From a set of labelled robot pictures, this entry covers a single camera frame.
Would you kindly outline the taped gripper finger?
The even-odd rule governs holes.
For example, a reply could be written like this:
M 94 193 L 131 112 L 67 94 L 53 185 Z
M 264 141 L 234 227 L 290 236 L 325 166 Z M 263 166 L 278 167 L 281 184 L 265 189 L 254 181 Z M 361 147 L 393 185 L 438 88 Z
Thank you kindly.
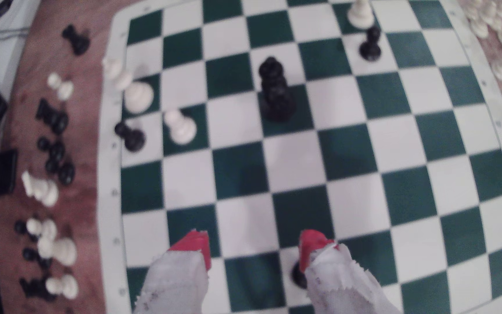
M 208 233 L 192 230 L 151 263 L 133 313 L 202 313 L 210 269 Z
M 315 313 L 401 313 L 345 244 L 303 230 L 298 251 L 298 280 L 306 282 Z

